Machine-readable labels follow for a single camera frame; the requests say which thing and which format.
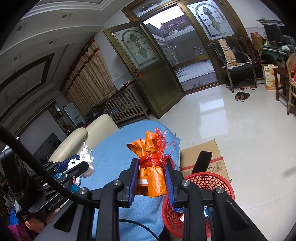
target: orange wrapping paper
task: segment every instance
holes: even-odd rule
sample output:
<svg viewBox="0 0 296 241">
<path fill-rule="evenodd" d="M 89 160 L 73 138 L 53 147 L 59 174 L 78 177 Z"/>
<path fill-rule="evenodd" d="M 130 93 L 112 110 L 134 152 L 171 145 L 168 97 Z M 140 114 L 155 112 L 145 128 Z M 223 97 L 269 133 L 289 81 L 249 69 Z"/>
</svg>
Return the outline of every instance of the orange wrapping paper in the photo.
<svg viewBox="0 0 296 241">
<path fill-rule="evenodd" d="M 136 195 L 158 197 L 167 194 L 163 171 L 163 153 L 167 144 L 165 134 L 162 135 L 160 129 L 156 128 L 155 133 L 146 131 L 146 139 L 126 145 L 140 158 Z"/>
</svg>

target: stained glass window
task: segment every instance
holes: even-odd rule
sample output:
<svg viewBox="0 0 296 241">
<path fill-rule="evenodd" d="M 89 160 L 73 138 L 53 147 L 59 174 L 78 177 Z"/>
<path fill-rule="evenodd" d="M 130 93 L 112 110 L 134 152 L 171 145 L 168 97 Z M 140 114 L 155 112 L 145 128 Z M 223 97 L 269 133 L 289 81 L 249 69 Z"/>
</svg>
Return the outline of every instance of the stained glass window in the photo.
<svg viewBox="0 0 296 241">
<path fill-rule="evenodd" d="M 137 69 L 159 60 L 150 47 L 141 27 L 132 27 L 114 33 Z"/>
<path fill-rule="evenodd" d="M 136 7 L 135 9 L 133 9 L 133 12 L 135 13 L 135 15 L 137 15 L 137 17 L 140 17 L 143 14 L 149 12 L 150 10 L 152 10 L 152 9 L 154 9 L 166 2 L 169 2 L 169 1 L 170 0 L 149 0 L 149 1 L 142 3 L 141 5 Z"/>
<path fill-rule="evenodd" d="M 198 20 L 209 40 L 234 35 L 226 17 L 213 0 L 206 0 L 187 5 Z"/>
</svg>

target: blue tablecloth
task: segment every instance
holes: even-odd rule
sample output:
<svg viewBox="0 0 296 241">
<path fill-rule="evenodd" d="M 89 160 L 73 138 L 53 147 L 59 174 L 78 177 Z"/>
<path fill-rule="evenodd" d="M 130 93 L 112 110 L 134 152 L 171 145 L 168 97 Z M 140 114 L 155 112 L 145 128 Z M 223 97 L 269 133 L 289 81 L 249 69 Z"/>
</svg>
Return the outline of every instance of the blue tablecloth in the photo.
<svg viewBox="0 0 296 241">
<path fill-rule="evenodd" d="M 156 127 L 160 128 L 162 133 L 167 130 L 163 124 L 157 121 L 144 120 L 127 125 L 107 137 L 92 150 L 91 154 L 94 157 L 95 172 L 88 178 L 81 178 L 80 187 L 87 187 L 93 190 L 104 187 L 108 182 L 117 179 L 122 170 L 129 168 L 132 158 L 137 157 L 126 147 L 126 144 L 138 139 L 145 139 L 146 131 L 154 132 Z M 175 134 L 168 130 L 166 141 L 171 143 L 174 140 Z M 170 154 L 173 146 L 167 147 L 165 153 Z M 176 169 L 178 170 L 180 167 L 179 138 L 176 138 L 176 146 L 171 157 L 176 163 Z M 149 198 L 136 195 L 131 208 L 120 208 L 119 218 L 139 222 L 159 236 L 164 226 L 161 216 L 163 198 L 164 196 Z M 98 211 L 95 213 L 94 220 L 97 220 L 97 217 Z M 95 237 L 95 234 L 96 221 L 94 221 L 92 237 Z M 155 241 L 155 238 L 142 227 L 131 223 L 120 223 L 120 240 Z"/>
</svg>

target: red tiled roof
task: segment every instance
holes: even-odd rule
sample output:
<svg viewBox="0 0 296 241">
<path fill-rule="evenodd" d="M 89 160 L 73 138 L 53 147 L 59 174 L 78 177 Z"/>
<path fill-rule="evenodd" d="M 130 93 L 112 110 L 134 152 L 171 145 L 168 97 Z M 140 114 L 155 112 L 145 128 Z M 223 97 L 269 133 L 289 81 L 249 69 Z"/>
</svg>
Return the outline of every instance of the red tiled roof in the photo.
<svg viewBox="0 0 296 241">
<path fill-rule="evenodd" d="M 177 29 L 179 25 L 187 23 L 187 22 L 189 22 L 188 18 L 185 15 L 183 15 L 183 16 L 177 17 L 171 21 L 163 23 L 160 27 L 160 30 L 165 33 L 168 33 L 170 31 Z"/>
</svg>

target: white tile floor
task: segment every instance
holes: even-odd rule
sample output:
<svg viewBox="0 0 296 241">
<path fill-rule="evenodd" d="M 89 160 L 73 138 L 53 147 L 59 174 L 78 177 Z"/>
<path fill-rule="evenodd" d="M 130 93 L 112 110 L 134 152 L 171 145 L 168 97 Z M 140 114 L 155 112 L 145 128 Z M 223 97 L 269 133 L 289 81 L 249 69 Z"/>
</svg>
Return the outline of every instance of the white tile floor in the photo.
<svg viewBox="0 0 296 241">
<path fill-rule="evenodd" d="M 237 204 L 269 241 L 282 241 L 296 222 L 296 117 L 264 85 L 245 92 L 245 102 L 225 85 L 196 92 L 158 121 L 181 149 L 215 139 Z"/>
<path fill-rule="evenodd" d="M 180 83 L 191 80 L 204 74 L 214 72 L 214 68 L 211 60 L 208 58 L 206 61 L 199 61 L 190 65 L 187 65 L 185 70 L 180 72 L 181 77 L 178 77 Z"/>
</svg>

